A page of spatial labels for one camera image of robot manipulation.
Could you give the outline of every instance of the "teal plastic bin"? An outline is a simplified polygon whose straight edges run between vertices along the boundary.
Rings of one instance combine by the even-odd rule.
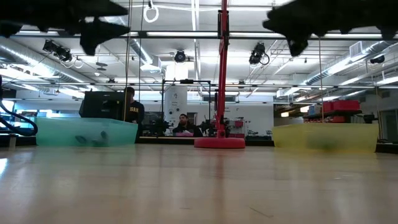
[[[111,147],[134,144],[138,125],[104,118],[37,118],[39,146]]]

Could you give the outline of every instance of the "man in black shirt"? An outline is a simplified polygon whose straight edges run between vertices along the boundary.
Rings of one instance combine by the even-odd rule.
[[[183,133],[185,131],[193,133],[193,137],[203,137],[203,134],[201,133],[198,126],[191,124],[186,114],[181,114],[180,122],[178,123],[178,126],[173,129],[173,133]]]
[[[145,108],[140,102],[134,100],[135,91],[133,87],[127,87],[126,91],[131,94],[130,105],[126,112],[126,122],[138,124],[136,141],[142,135],[142,120],[144,119]]]

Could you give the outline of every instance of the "computer monitor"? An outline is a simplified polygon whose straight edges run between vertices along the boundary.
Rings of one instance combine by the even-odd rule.
[[[109,118],[122,121],[124,98],[124,93],[87,91],[79,114],[82,118]]]

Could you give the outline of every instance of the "wooden floor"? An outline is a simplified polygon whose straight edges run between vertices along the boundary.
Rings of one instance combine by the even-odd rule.
[[[137,145],[0,158],[1,224],[398,222],[390,154]]]

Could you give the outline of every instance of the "red pole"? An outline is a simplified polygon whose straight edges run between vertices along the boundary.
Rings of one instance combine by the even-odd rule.
[[[221,3],[221,21],[218,24],[221,31],[220,41],[220,74],[218,78],[218,105],[216,115],[217,137],[225,138],[224,109],[225,109],[225,82],[226,82],[226,61],[229,45],[228,11],[227,0]]]

